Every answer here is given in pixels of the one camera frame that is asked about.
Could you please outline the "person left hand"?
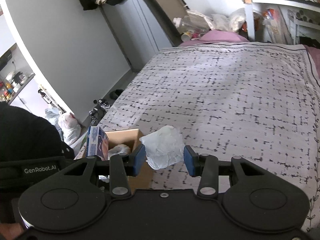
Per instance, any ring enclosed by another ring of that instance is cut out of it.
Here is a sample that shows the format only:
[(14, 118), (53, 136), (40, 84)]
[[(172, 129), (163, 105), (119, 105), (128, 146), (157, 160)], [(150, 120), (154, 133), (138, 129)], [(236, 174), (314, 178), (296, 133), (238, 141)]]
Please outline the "person left hand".
[(0, 232), (1, 232), (1, 239), (12, 240), (21, 235), (24, 230), (20, 224), (8, 224), (8, 223), (1, 223), (0, 224)]

